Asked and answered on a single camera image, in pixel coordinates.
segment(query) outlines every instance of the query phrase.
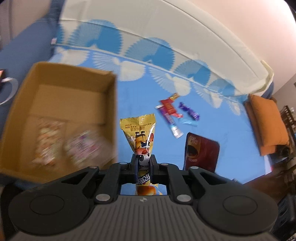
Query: open cardboard box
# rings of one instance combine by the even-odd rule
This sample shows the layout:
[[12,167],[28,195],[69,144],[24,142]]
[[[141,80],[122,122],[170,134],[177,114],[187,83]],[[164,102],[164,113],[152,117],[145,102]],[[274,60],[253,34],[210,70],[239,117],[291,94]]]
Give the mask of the open cardboard box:
[[32,165],[40,118],[64,121],[63,140],[77,128],[91,126],[115,148],[115,98],[116,78],[111,72],[47,62],[35,64],[23,81],[5,124],[0,172],[45,183],[79,169],[64,151],[53,167]]

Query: yellow snack wrapper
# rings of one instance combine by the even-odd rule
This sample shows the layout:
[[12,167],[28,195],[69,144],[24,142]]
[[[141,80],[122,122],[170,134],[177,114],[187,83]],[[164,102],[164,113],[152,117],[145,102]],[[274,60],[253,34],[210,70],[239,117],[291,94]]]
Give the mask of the yellow snack wrapper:
[[158,185],[150,183],[149,176],[149,159],[153,148],[155,124],[154,114],[120,119],[120,128],[139,162],[136,195],[161,194],[158,191]]

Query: purple candy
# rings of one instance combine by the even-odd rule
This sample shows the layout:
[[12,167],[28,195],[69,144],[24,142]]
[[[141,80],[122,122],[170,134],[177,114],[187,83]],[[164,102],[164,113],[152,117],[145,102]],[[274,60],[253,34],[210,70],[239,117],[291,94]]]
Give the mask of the purple candy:
[[193,119],[195,119],[196,121],[198,121],[200,119],[200,115],[197,114],[193,109],[191,109],[190,107],[187,107],[184,105],[184,103],[180,102],[179,104],[179,108],[181,110],[184,111],[188,111],[189,116],[191,116]]

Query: orange pillow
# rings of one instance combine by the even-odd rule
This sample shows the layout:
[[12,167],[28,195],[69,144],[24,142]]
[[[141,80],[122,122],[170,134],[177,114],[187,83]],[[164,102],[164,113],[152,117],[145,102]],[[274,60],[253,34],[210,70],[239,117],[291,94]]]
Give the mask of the orange pillow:
[[288,144],[288,132],[276,103],[256,95],[249,95],[249,98],[257,119],[263,146]]
[[256,116],[254,114],[254,111],[253,111],[253,108],[252,108],[251,104],[249,102],[245,102],[244,106],[246,108],[246,112],[247,112],[247,114],[249,116],[251,125],[253,127],[253,131],[254,131],[254,134],[255,134],[255,137],[256,137],[256,141],[257,141],[257,144],[258,144],[258,147],[259,147],[260,154],[262,156],[264,156],[264,155],[268,155],[268,154],[271,154],[271,153],[275,153],[276,152],[276,146],[275,145],[273,145],[273,146],[263,146],[259,126],[258,126]]

